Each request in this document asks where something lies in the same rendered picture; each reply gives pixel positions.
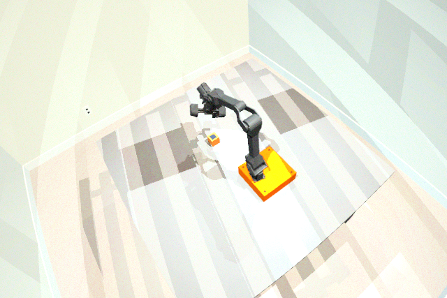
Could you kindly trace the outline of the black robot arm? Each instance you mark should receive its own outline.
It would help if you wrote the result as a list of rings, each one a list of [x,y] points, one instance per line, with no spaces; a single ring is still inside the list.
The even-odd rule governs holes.
[[[245,156],[247,169],[254,183],[265,178],[263,170],[268,166],[260,154],[259,132],[262,129],[263,120],[257,111],[249,107],[243,100],[238,100],[228,96],[220,88],[210,89],[206,83],[200,84],[196,90],[202,104],[206,102],[207,108],[214,110],[225,106],[233,110],[237,115],[237,122],[242,130],[247,134],[249,153]],[[252,115],[245,120],[241,120],[240,112],[246,110]]]

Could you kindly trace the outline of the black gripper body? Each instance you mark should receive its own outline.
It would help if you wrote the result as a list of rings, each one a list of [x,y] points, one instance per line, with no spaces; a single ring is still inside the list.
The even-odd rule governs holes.
[[[207,108],[206,106],[206,102],[203,104],[204,107],[203,108],[198,108],[198,104],[195,103],[191,103],[189,106],[190,109],[190,115],[191,116],[198,116],[198,113],[204,113],[204,114],[214,114],[214,112],[217,112],[219,117],[225,117],[226,116],[226,107],[222,105],[222,107],[218,108],[218,109],[214,109],[211,110],[209,108]]]

